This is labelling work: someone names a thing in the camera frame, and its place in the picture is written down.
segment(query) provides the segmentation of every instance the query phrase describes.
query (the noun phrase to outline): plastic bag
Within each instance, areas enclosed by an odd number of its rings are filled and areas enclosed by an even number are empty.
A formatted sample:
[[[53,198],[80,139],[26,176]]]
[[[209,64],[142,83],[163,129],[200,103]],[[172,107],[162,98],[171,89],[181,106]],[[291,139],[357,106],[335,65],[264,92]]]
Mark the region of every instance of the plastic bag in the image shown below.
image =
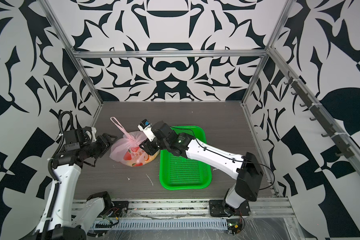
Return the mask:
[[[115,117],[111,117],[110,120],[124,133],[123,138],[117,140],[110,149],[109,157],[112,160],[136,167],[143,166],[155,159],[158,152],[154,156],[149,156],[139,147],[140,143],[147,139],[147,136],[143,132],[128,133]]]

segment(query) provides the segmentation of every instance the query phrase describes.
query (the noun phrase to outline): green plastic tray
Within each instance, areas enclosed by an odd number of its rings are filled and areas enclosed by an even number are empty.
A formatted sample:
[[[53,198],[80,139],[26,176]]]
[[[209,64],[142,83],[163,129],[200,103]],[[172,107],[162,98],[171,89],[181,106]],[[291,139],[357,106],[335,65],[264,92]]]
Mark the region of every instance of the green plastic tray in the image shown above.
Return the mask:
[[[184,129],[172,128],[177,134],[185,132],[206,143],[205,132],[201,127],[178,126],[177,128]],[[167,150],[160,152],[160,183],[164,188],[168,190],[203,189],[211,181],[211,167],[208,164],[184,157],[175,157]]]

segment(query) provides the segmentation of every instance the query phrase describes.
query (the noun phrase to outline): debris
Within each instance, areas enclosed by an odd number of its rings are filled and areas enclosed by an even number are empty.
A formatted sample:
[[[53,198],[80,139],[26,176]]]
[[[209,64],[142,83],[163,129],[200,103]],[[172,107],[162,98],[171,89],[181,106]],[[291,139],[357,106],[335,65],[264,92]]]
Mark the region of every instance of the debris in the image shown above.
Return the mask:
[[[146,176],[149,178],[149,180],[151,181],[152,183],[152,186],[154,185],[154,183],[152,182],[151,178],[146,174]]]

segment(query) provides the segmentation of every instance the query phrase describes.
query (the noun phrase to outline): pink bag handle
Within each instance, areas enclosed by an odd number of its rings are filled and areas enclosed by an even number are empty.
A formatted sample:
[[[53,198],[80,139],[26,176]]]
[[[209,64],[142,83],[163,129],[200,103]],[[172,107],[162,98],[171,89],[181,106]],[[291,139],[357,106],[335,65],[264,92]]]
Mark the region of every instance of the pink bag handle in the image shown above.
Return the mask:
[[[115,117],[111,117],[110,120],[116,125],[116,127],[118,127],[120,129],[120,131],[122,131],[126,136],[127,138],[131,139],[131,140],[135,140],[134,137],[132,137],[126,130],[125,128],[121,125],[121,123],[115,118]]]

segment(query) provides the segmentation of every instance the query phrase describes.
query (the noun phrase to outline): black and white wallpaper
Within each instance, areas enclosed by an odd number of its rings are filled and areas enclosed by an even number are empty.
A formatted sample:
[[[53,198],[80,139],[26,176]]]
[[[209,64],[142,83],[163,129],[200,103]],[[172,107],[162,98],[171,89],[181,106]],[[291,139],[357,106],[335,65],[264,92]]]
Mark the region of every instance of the black and white wallpaper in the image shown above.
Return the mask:
[[[104,101],[241,100],[260,57],[87,58]]]
[[[0,239],[24,237],[43,213],[59,113],[86,126],[97,107],[38,2],[0,0]]]
[[[275,47],[360,147],[360,0],[298,0]]]
[[[269,59],[246,105],[279,195],[309,240],[360,238],[360,176]]]
[[[285,0],[50,0],[79,51],[264,49]]]

